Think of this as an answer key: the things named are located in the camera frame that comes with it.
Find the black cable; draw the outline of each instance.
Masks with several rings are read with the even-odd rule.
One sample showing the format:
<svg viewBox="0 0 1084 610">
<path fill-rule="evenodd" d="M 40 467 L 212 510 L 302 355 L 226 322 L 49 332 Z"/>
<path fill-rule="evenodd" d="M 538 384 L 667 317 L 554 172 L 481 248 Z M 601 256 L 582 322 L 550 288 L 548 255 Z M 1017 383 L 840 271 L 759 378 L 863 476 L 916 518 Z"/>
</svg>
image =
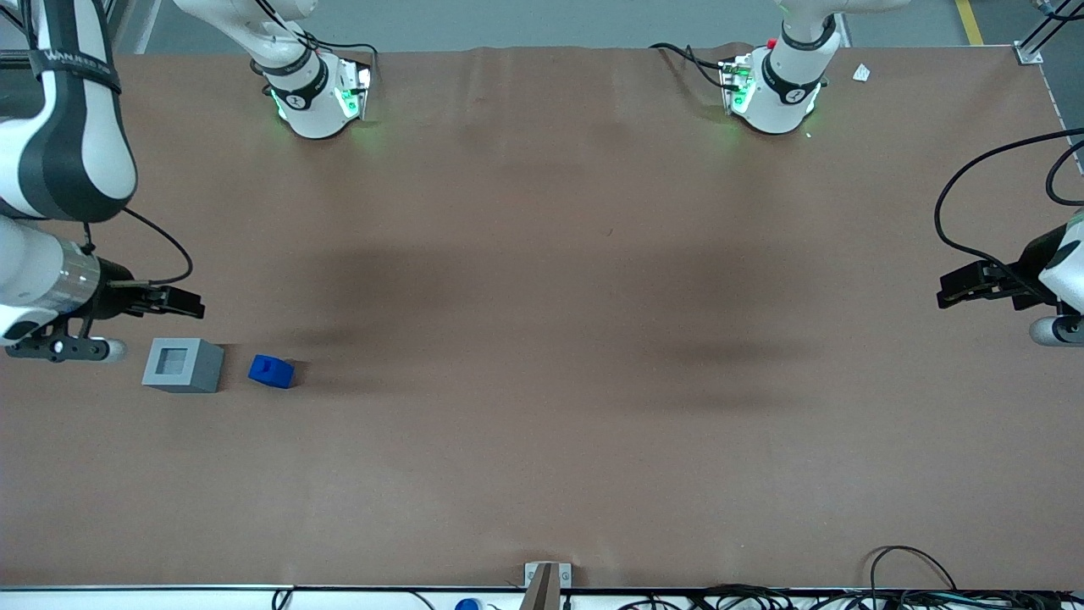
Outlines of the black cable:
<svg viewBox="0 0 1084 610">
<path fill-rule="evenodd" d="M 29 0 L 24 0 L 18 3 L 20 15 L 23 18 L 23 34 L 26 35 L 26 41 L 30 49 L 38 48 L 38 35 L 34 31 L 34 15 L 30 12 Z"/>
<path fill-rule="evenodd" d="M 0 7 L 0 13 L 3 13 L 3 16 L 7 17 L 8 21 L 11 22 L 11 25 L 17 27 L 20 30 L 23 30 L 23 22 L 22 22 L 22 20 L 20 20 L 18 17 L 15 16 L 14 13 L 12 13 L 11 11 L 9 11 L 8 7 Z"/>
<path fill-rule="evenodd" d="M 147 285 L 164 285 L 164 284 L 167 284 L 167 283 L 175 283 L 175 282 L 179 282 L 181 280 L 184 280 L 189 275 L 192 274 L 192 270 L 193 270 L 193 267 L 194 267 L 194 264 L 192 262 L 192 256 L 189 255 L 189 250 L 184 249 L 184 246 L 181 245 L 181 242 L 179 242 L 176 238 L 173 238 L 173 235 L 169 234 L 168 232 L 166 232 L 165 229 L 163 229 L 162 226 L 159 226 L 159 225 L 155 224 L 154 222 L 152 222 L 151 220 L 149 220 L 142 213 L 140 213 L 138 211 L 133 211 L 130 207 L 126 207 L 125 211 L 129 216 L 132 216 L 133 218 L 136 218 L 137 220 L 139 220 L 140 222 L 143 222 L 147 226 L 151 226 L 152 229 L 154 229 L 155 231 L 157 231 L 157 233 L 159 235 L 166 237 L 166 241 L 168 241 L 169 243 L 173 244 L 173 247 L 176 247 L 177 250 L 181 252 L 181 256 L 184 257 L 184 262 L 188 265 L 188 268 L 184 270 L 184 272 L 181 273 L 181 274 L 179 274 L 179 275 L 175 275 L 172 277 L 166 277 L 164 280 L 147 280 L 146 281 Z"/>
<path fill-rule="evenodd" d="M 880 547 L 880 553 L 877 554 L 877 557 L 874 558 L 873 563 L 869 564 L 869 590 L 870 592 L 874 592 L 874 593 L 877 592 L 877 564 L 880 563 L 880 560 L 883 559 L 886 555 L 892 553 L 893 550 L 905 550 L 905 551 L 907 551 L 907 553 L 909 553 L 912 555 L 917 555 L 919 557 L 922 557 L 922 558 L 927 559 L 928 561 L 930 561 L 931 563 L 933 563 L 934 566 L 937 566 L 938 570 L 941 571 L 941 574 L 944 575 L 944 579 L 945 579 L 945 581 L 947 581 L 947 584 L 952 588 L 952 590 L 959 590 L 956 587 L 956 581 L 953 580 L 952 574 L 949 573 L 949 570 L 945 570 L 945 567 L 942 566 L 940 561 L 938 561 L 937 559 L 934 559 L 932 555 L 926 553 L 925 550 L 915 548 L 913 546 L 889 545 L 889 546 Z"/>
<path fill-rule="evenodd" d="M 421 599 L 422 603 L 425 603 L 426 607 L 429 608 L 429 610 L 437 610 L 436 607 L 434 607 L 433 603 L 428 599 L 422 597 L 422 594 L 417 593 L 416 590 L 409 590 L 406 593 L 409 593 L 409 594 L 413 595 L 414 597 Z"/>
<path fill-rule="evenodd" d="M 90 222 L 83 222 L 82 245 L 79 246 L 79 250 L 89 256 L 91 251 L 94 251 L 95 247 L 94 239 L 90 236 Z"/>
<path fill-rule="evenodd" d="M 279 589 L 274 592 L 274 595 L 271 596 L 271 610 L 285 610 L 292 597 L 294 597 L 293 589 Z"/>
<path fill-rule="evenodd" d="M 1081 14 L 1081 15 L 1059 15 L 1058 13 L 1054 12 L 1053 8 L 1051 8 L 1051 10 L 1050 10 L 1049 13 L 1044 12 L 1043 15 L 1046 16 L 1046 18 L 1050 18 L 1050 20 L 1054 20 L 1056 22 L 1062 22 L 1062 23 L 1064 23 L 1064 22 L 1079 22 L 1081 20 L 1084 20 L 1084 14 Z"/>
<path fill-rule="evenodd" d="M 655 44 L 651 44 L 650 47 L 648 47 L 648 49 L 662 49 L 664 51 L 672 51 L 672 52 L 678 53 L 679 55 L 685 57 L 686 60 L 688 60 L 691 62 L 696 62 L 696 63 L 702 65 L 704 67 L 713 67 L 715 69 L 719 69 L 719 64 L 718 63 L 712 63 L 712 62 L 709 62 L 708 60 L 701 60 L 700 57 L 697 57 L 696 55 L 693 55 L 692 53 L 686 53 L 685 49 L 682 49 L 682 48 L 678 47 L 676 44 L 671 44 L 669 42 L 656 42 Z"/>
<path fill-rule="evenodd" d="M 676 603 L 672 603 L 672 602 L 667 601 L 664 599 L 655 599 L 654 597 L 648 597 L 648 598 L 643 599 L 641 601 L 633 601 L 632 603 L 625 603 L 624 606 L 618 608 L 617 610 L 638 610 L 638 607 L 643 606 L 645 603 L 651 603 L 651 605 L 662 606 L 663 608 L 669 608 L 670 610 L 685 610 L 685 608 L 682 608 L 681 606 L 678 606 Z"/>
<path fill-rule="evenodd" d="M 275 10 L 271 7 L 271 4 L 268 4 L 267 0 L 253 0 L 253 1 L 256 2 L 256 4 L 263 11 L 263 14 L 270 17 L 271 21 L 273 21 L 279 27 L 291 33 L 294 36 L 294 38 L 297 39 L 298 42 L 305 46 L 305 48 L 309 49 L 310 51 L 317 50 L 317 47 L 310 43 L 309 38 L 307 36 L 302 38 L 293 29 L 286 27 L 286 23 L 281 18 L 279 18 L 279 13 L 275 12 Z"/>
<path fill-rule="evenodd" d="M 957 170 L 956 173 L 954 173 L 953 177 L 949 179 L 949 182 L 945 184 L 944 189 L 941 190 L 941 194 L 938 195 L 938 203 L 933 206 L 933 228 L 938 232 L 938 237 L 940 237 L 945 245 L 952 247 L 953 249 L 958 249 L 959 251 L 963 251 L 965 254 L 970 254 L 971 256 L 978 256 L 979 258 L 982 258 L 983 260 L 991 262 L 992 264 L 1001 269 L 1002 272 L 1004 272 L 1006 275 L 1012 277 L 1014 281 L 1016 281 L 1025 289 L 1028 289 L 1028 291 L 1032 293 L 1036 298 L 1041 299 L 1043 302 L 1046 302 L 1047 304 L 1054 304 L 1054 302 L 1050 302 L 1047 299 L 1047 297 L 1043 295 L 1043 293 L 1037 290 L 1027 280 L 1020 276 L 1019 273 L 1014 271 L 1008 264 L 1003 262 L 994 255 L 986 254 L 981 249 L 966 246 L 964 244 L 960 244 L 958 242 L 949 238 L 949 235 L 945 234 L 944 226 L 941 223 L 941 208 L 942 206 L 944 206 L 945 198 L 949 196 L 949 191 L 952 190 L 953 185 L 956 184 L 956 182 L 960 179 L 960 177 L 964 176 L 964 173 L 967 172 L 968 169 L 975 167 L 979 163 L 982 163 L 983 160 L 994 155 L 998 155 L 1003 152 L 1018 148 L 1020 146 L 1027 146 L 1029 144 L 1045 142 L 1047 140 L 1054 140 L 1057 138 L 1064 138 L 1069 135 L 1081 135 L 1081 134 L 1084 134 L 1084 128 L 1064 129 L 1062 131 L 1054 131 L 1051 133 L 1044 133 L 1042 135 L 1033 135 L 1031 138 L 1024 138 L 1023 140 L 1017 140 L 1015 142 L 997 146 L 996 148 L 989 150 L 980 154 L 979 156 L 972 158 L 971 160 L 967 161 L 967 164 L 964 165 L 964 167 L 960 167 L 959 170 Z"/>
<path fill-rule="evenodd" d="M 700 76 L 704 76 L 708 80 L 708 82 L 711 82 L 712 85 L 714 85 L 715 87 L 719 87 L 720 89 L 724 89 L 726 91 L 738 91 L 739 90 L 739 88 L 737 86 L 735 86 L 735 85 L 726 85 L 724 82 L 721 82 L 721 81 L 715 80 L 714 78 L 712 78 L 711 75 L 708 74 L 708 70 L 706 70 L 704 68 L 705 67 L 711 67 L 711 68 L 714 68 L 714 69 L 719 69 L 719 64 L 718 63 L 711 63 L 711 62 L 709 62 L 707 60 L 701 60 L 700 57 L 697 57 L 696 53 L 693 52 L 693 46 L 692 44 L 687 44 L 685 47 L 684 51 L 681 50 L 681 49 L 679 49 L 678 47 L 675 47 L 673 44 L 670 44 L 669 42 L 657 42 L 655 44 L 651 44 L 650 48 L 651 49 L 659 49 L 659 50 L 663 50 L 663 51 L 673 51 L 674 53 L 678 53 L 679 55 L 681 55 L 682 57 L 684 57 L 686 61 L 693 62 L 693 65 L 696 66 L 696 69 L 698 69 L 700 72 Z M 720 60 L 720 61 L 728 61 L 728 60 L 733 60 L 733 59 L 734 57 L 726 57 L 725 60 Z"/>
<path fill-rule="evenodd" d="M 717 610 L 730 610 L 743 601 L 750 599 L 757 602 L 760 610 L 795 610 L 793 601 L 788 595 L 767 587 L 743 584 L 722 584 L 708 587 L 704 589 L 704 593 L 705 595 L 719 596 L 719 601 L 715 602 Z M 728 598 L 734 599 L 726 606 L 723 606 L 723 600 Z"/>
<path fill-rule="evenodd" d="M 259 8 L 263 11 L 263 13 L 271 18 L 271 21 L 273 21 L 276 25 L 279 25 L 279 27 L 293 34 L 294 37 L 297 38 L 297 41 L 300 42 L 302 46 L 305 46 L 305 48 L 309 49 L 310 51 L 317 51 L 319 49 L 323 49 L 325 51 L 331 51 L 332 49 L 369 49 L 370 51 L 373 52 L 374 59 L 376 57 L 376 55 L 379 54 L 379 51 L 376 50 L 376 47 L 373 47 L 367 42 L 349 42 L 349 43 L 327 42 L 326 40 L 321 40 L 315 36 L 313 36 L 312 34 L 305 30 L 301 30 L 302 34 L 298 34 L 293 29 L 286 27 L 286 23 L 279 17 L 279 14 L 267 2 L 267 0 L 254 0 L 254 2 L 256 2 L 257 5 L 259 5 Z"/>
<path fill-rule="evenodd" d="M 1084 199 L 1064 198 L 1054 191 L 1054 177 L 1058 173 L 1058 170 L 1061 169 L 1061 166 L 1064 165 L 1067 160 L 1069 160 L 1069 157 L 1073 156 L 1073 153 L 1075 153 L 1081 148 L 1084 148 L 1084 140 L 1081 140 L 1080 142 L 1076 142 L 1075 144 L 1069 146 L 1069 148 L 1066 152 L 1061 153 L 1061 156 L 1058 157 L 1058 160 L 1054 161 L 1054 166 L 1050 167 L 1050 170 L 1046 172 L 1046 196 L 1050 197 L 1050 199 L 1054 200 L 1054 203 L 1058 203 L 1061 205 L 1069 205 L 1073 207 L 1079 207 L 1081 205 L 1084 205 Z"/>
</svg>

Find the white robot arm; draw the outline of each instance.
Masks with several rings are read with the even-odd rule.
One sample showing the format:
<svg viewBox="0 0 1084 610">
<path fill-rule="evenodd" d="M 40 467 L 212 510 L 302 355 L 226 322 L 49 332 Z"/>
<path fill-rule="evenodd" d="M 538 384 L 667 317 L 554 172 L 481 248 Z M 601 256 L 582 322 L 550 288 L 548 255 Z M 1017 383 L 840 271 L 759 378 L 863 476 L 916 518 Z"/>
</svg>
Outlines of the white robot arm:
<svg viewBox="0 0 1084 610">
<path fill-rule="evenodd" d="M 321 49 L 295 20 L 317 0 L 173 0 L 241 44 L 271 85 L 279 115 L 304 138 L 327 138 L 362 116 L 370 69 Z"/>
<path fill-rule="evenodd" d="M 120 264 L 37 226 L 114 217 L 136 191 L 136 164 L 99 2 L 26 2 L 29 67 L 44 100 L 34 116 L 0 120 L 0 346 L 15 358 L 109 362 L 121 345 L 90 338 L 92 321 L 202 317 L 203 304 L 171 286 L 133 282 Z M 67 334 L 72 320 L 83 321 L 78 337 Z"/>
<path fill-rule="evenodd" d="M 728 112 L 765 133 L 793 130 L 821 91 L 821 77 L 839 49 L 835 13 L 875 13 L 911 0 L 775 0 L 783 30 L 774 47 L 760 47 L 723 64 Z"/>
</svg>

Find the metal bracket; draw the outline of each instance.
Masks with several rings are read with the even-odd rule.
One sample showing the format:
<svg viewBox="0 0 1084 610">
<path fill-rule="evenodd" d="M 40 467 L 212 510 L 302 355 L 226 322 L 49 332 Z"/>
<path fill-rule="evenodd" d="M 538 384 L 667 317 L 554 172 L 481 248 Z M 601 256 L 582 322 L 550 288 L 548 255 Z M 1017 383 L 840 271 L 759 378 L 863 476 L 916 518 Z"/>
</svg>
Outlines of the metal bracket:
<svg viewBox="0 0 1084 610">
<path fill-rule="evenodd" d="M 1020 65 L 1035 65 L 1043 63 L 1043 53 L 1035 51 L 1034 53 L 1028 53 L 1023 50 L 1022 43 L 1019 40 L 1012 41 L 1012 52 L 1016 53 L 1017 62 Z"/>
<path fill-rule="evenodd" d="M 552 561 L 531 561 L 530 563 L 524 563 L 524 588 L 531 586 L 531 579 L 534 577 L 534 572 L 538 571 L 539 566 L 542 563 L 553 563 Z M 572 586 L 572 564 L 571 563 L 557 563 L 557 575 L 560 576 L 558 582 L 562 588 L 568 588 Z"/>
</svg>

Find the brown table surface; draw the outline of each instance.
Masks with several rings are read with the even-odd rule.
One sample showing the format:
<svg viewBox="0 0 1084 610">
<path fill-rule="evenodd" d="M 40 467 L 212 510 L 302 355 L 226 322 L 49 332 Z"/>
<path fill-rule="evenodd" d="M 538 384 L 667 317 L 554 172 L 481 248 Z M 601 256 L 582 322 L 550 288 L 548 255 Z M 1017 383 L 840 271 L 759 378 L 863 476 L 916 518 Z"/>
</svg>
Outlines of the brown table surface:
<svg viewBox="0 0 1084 610">
<path fill-rule="evenodd" d="M 100 323 L 117 366 L 2 361 L 3 583 L 500 584 L 542 558 L 859 585 L 909 544 L 965 587 L 1081 584 L 1081 354 L 1031 343 L 1046 312 L 934 299 L 969 261 L 932 229 L 944 181 L 1059 128 L 1008 48 L 841 51 L 784 137 L 655 51 L 382 56 L 371 120 L 326 141 L 241 57 L 119 68 L 132 207 L 193 252 L 207 317 Z M 1042 191 L 1062 146 L 977 168 L 949 231 L 1015 259 L 1068 218 Z M 127 217 L 95 236 L 143 276 L 181 263 Z M 220 392 L 142 388 L 154 337 L 227 345 Z M 301 385 L 248 381 L 256 353 Z"/>
</svg>

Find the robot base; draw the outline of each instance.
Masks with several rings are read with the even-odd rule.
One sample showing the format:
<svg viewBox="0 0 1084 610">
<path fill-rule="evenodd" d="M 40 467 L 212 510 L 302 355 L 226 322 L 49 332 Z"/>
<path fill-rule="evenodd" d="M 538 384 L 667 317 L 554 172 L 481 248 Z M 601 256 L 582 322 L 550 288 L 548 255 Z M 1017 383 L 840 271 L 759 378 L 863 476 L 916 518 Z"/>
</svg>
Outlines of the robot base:
<svg viewBox="0 0 1084 610">
<path fill-rule="evenodd" d="M 766 47 L 760 47 L 719 65 L 721 81 L 738 88 L 737 91 L 723 89 L 723 106 L 727 114 L 741 117 L 758 131 L 786 133 L 793 131 L 805 115 L 813 112 L 821 85 L 797 104 L 783 103 L 778 93 L 764 82 L 761 66 L 767 53 Z"/>
<path fill-rule="evenodd" d="M 279 107 L 279 117 L 288 122 L 295 133 L 312 140 L 330 138 L 351 120 L 364 119 L 372 85 L 372 69 L 367 66 L 359 66 L 333 53 L 323 53 L 320 61 L 327 64 L 332 78 L 306 109 L 295 108 L 292 95 L 281 100 L 273 90 L 270 92 Z"/>
</svg>

